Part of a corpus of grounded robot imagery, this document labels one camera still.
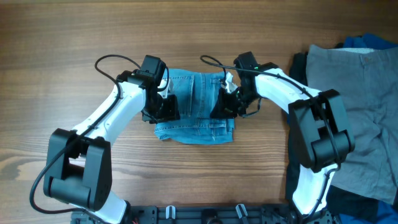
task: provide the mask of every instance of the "blue jeans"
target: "blue jeans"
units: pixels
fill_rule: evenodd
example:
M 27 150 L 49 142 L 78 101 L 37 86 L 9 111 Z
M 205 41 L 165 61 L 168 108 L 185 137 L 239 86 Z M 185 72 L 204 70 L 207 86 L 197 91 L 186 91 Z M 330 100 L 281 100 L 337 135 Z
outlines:
M 222 144 L 231 142 L 234 119 L 210 119 L 224 73 L 197 73 L 170 69 L 170 80 L 178 100 L 180 120 L 159 123 L 155 135 L 185 144 Z

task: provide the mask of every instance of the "denim pocket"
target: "denim pocket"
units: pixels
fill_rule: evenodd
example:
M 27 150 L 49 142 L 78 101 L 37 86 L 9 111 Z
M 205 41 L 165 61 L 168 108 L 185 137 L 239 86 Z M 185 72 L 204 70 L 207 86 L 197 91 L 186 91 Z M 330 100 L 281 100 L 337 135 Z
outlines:
M 177 96 L 180 115 L 191 116 L 194 75 L 173 76 L 170 80 L 173 81 L 172 94 Z

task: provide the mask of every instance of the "blue fabric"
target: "blue fabric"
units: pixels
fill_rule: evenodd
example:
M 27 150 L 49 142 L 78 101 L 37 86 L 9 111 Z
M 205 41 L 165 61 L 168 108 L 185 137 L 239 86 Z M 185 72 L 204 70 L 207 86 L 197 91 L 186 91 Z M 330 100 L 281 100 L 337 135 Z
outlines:
M 210 119 L 224 73 L 197 73 L 170 69 L 170 79 L 178 100 L 180 120 L 159 123 L 155 135 L 185 144 L 222 144 L 231 142 L 234 119 Z
M 364 34 L 362 37 L 347 37 L 343 48 L 372 48 L 385 50 L 398 47 L 398 44 L 386 41 L 374 34 Z
M 343 224 L 371 224 L 365 220 L 361 220 L 349 215 L 340 214 L 341 222 Z M 379 202 L 379 209 L 377 210 L 377 224 L 398 223 L 398 213 L 391 205 L 385 202 Z

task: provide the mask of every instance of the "brown background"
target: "brown background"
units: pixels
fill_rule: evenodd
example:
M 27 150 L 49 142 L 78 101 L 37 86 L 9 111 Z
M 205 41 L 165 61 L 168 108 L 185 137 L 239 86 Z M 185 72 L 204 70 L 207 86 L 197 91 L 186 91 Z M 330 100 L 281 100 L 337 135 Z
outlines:
M 170 68 L 217 72 L 199 56 L 231 65 L 251 50 L 287 71 L 310 44 L 330 48 L 364 32 L 398 40 L 396 1 L 59 2 L 0 5 L 0 223 L 69 221 L 33 211 L 28 195 L 51 133 L 83 121 L 111 92 L 93 68 L 102 55 L 141 64 L 150 54 Z M 134 68 L 121 59 L 100 67 L 114 77 Z M 271 102 L 236 119 L 229 144 L 160 142 L 153 129 L 137 115 L 112 150 L 112 189 L 133 205 L 283 201 L 288 127 Z M 36 198 L 44 208 L 67 206 L 45 198 L 42 185 Z

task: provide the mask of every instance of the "waistband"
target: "waistband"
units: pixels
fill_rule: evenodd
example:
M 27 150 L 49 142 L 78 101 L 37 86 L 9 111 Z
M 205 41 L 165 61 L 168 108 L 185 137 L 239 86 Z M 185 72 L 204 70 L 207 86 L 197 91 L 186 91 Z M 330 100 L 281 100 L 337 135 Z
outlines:
M 322 49 L 316 45 L 311 45 L 308 56 L 322 57 L 329 61 L 352 65 L 368 65 L 379 62 L 396 62 L 398 60 L 398 47 L 361 54 L 335 49 Z

